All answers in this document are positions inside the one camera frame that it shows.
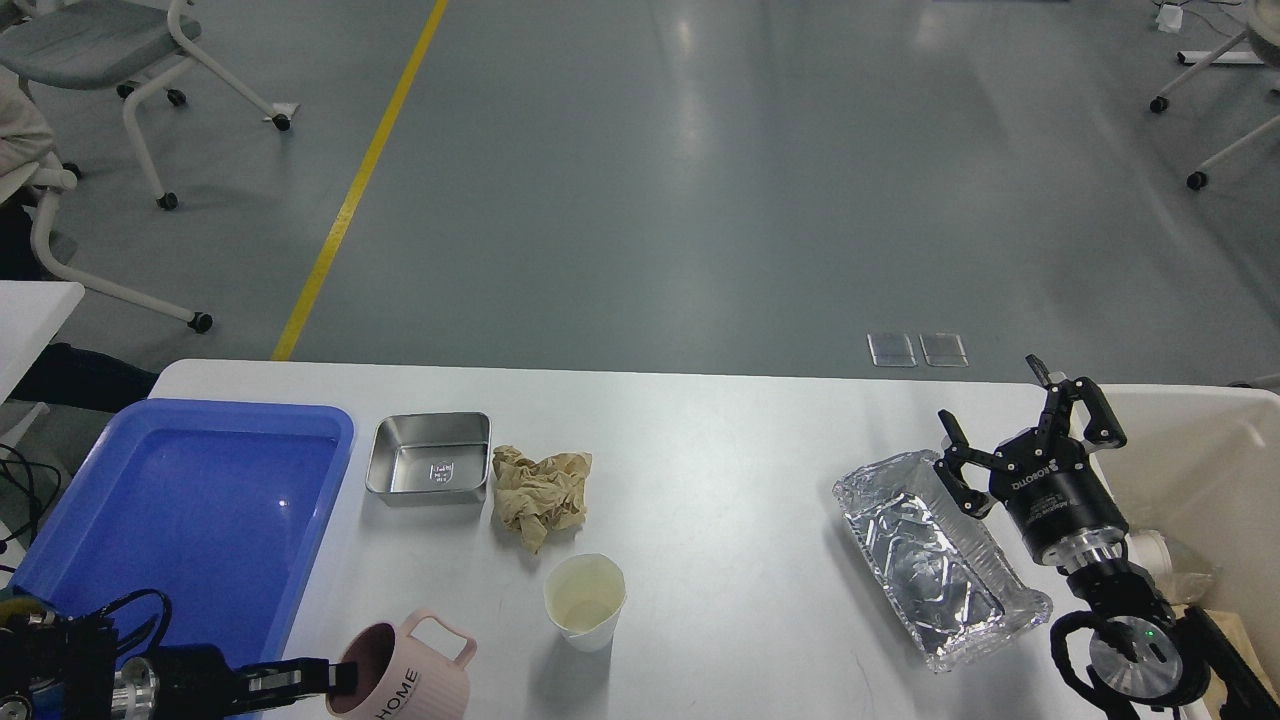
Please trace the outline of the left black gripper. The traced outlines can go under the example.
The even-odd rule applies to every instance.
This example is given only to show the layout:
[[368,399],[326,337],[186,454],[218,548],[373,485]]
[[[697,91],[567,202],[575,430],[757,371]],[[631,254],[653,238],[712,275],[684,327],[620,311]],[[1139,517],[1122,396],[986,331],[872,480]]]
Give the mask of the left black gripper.
[[124,661],[111,691],[114,719],[225,719],[315,696],[352,694],[356,661],[289,659],[232,671],[212,644],[157,647]]

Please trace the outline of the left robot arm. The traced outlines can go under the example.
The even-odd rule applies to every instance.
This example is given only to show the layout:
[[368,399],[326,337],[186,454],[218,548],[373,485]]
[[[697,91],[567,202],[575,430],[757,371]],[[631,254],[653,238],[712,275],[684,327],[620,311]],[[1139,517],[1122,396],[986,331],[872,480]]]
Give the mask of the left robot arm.
[[3,589],[3,717],[229,719],[316,696],[353,694],[355,661],[232,667],[214,644],[164,644],[173,603],[145,588],[65,615]]

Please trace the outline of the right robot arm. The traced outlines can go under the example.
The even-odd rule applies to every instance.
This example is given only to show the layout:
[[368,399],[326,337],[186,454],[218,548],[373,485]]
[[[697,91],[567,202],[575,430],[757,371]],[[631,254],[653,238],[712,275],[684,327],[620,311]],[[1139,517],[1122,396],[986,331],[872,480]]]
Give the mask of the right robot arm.
[[1044,391],[1036,424],[986,452],[941,410],[948,442],[933,468],[968,516],[1005,507],[1033,561],[1056,569],[1084,601],[1050,630],[1062,682],[1106,717],[1134,719],[1138,706],[1188,707],[1219,679],[1221,717],[1275,719],[1277,701],[1208,612],[1193,605],[1175,614],[1129,557],[1129,523],[1091,464],[1093,452],[1126,443],[1105,392],[1036,355],[1027,364]]

